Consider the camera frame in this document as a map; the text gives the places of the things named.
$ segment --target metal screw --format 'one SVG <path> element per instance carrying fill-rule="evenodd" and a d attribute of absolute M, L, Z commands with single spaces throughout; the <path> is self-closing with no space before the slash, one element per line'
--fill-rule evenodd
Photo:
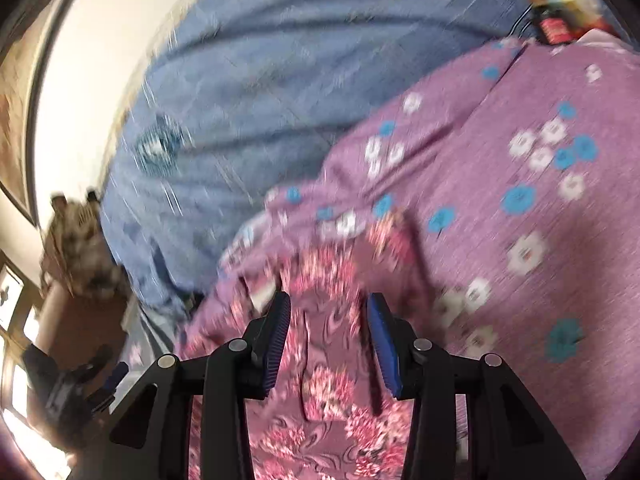
<path fill-rule="evenodd" d="M 487 354 L 484 356 L 484 362 L 489 366 L 496 367 L 502 364 L 502 358 L 498 354 Z"/>
<path fill-rule="evenodd" d="M 241 352 L 246 348 L 246 341 L 244 339 L 234 339 L 229 343 L 229 350 L 232 352 Z"/>
<path fill-rule="evenodd" d="M 427 350 L 431 350 L 433 348 L 433 343 L 428 339 L 420 338 L 414 341 L 414 348 L 419 350 L 420 352 L 426 352 Z"/>
<path fill-rule="evenodd" d="M 158 366 L 161 368 L 171 368 L 175 365 L 175 357 L 171 354 L 165 354 L 158 359 Z"/>

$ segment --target blue bedsheet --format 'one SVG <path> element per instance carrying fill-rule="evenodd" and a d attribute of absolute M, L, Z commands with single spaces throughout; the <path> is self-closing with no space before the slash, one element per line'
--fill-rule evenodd
<path fill-rule="evenodd" d="M 265 193 L 526 0 L 199 0 L 146 73 L 102 200 L 116 259 L 179 322 Z"/>

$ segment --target cloth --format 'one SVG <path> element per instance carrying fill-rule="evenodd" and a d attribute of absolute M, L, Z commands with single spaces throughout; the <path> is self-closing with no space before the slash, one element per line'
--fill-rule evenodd
<path fill-rule="evenodd" d="M 423 75 L 508 33 L 526 0 L 199 0 L 146 72 L 102 200 L 143 303 L 186 319 L 271 187 Z"/>
<path fill-rule="evenodd" d="M 398 476 L 406 407 L 378 410 L 354 306 L 376 291 L 449 352 L 500 354 L 587 478 L 606 477 L 640 430 L 639 76 L 624 49 L 493 43 L 355 127 L 320 178 L 268 195 L 177 350 L 241 335 L 269 280 L 291 295 L 281 376 L 247 403 L 258 478 Z M 459 434 L 463 449 L 463 413 Z"/>
<path fill-rule="evenodd" d="M 133 301 L 135 305 L 130 306 L 132 317 L 125 327 L 127 340 L 120 353 L 120 361 L 127 365 L 129 371 L 116 388 L 114 401 L 109 406 L 110 413 L 158 358 L 174 350 L 175 332 L 182 319 L 181 316 L 175 319 L 160 314 L 135 298 Z"/>

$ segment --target purple fabric with blue flowers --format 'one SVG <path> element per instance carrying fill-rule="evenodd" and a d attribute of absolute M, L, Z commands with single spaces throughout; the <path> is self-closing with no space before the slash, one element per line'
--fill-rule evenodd
<path fill-rule="evenodd" d="M 447 349 L 502 355 L 603 479 L 640 430 L 639 98 L 623 50 L 483 47 L 357 126 L 316 181 L 268 197 L 218 288 L 401 211 Z"/>

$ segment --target pink floral fabric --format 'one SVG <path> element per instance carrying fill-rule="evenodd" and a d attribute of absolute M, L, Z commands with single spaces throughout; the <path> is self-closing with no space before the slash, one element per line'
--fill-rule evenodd
<path fill-rule="evenodd" d="M 266 278 L 291 296 L 276 387 L 265 401 L 246 404 L 257 480 L 399 477 L 412 403 L 391 399 L 384 388 L 363 315 L 373 291 L 383 292 L 390 306 L 424 310 L 428 294 L 410 237 L 402 217 L 389 214 L 352 240 L 271 262 L 238 282 L 228 306 L 209 298 L 204 308 L 215 315 L 187 329 L 178 354 L 200 357 L 259 316 L 250 298 Z M 413 321 L 429 335 L 424 316 Z M 191 480 L 200 477 L 201 410 L 196 399 Z"/>

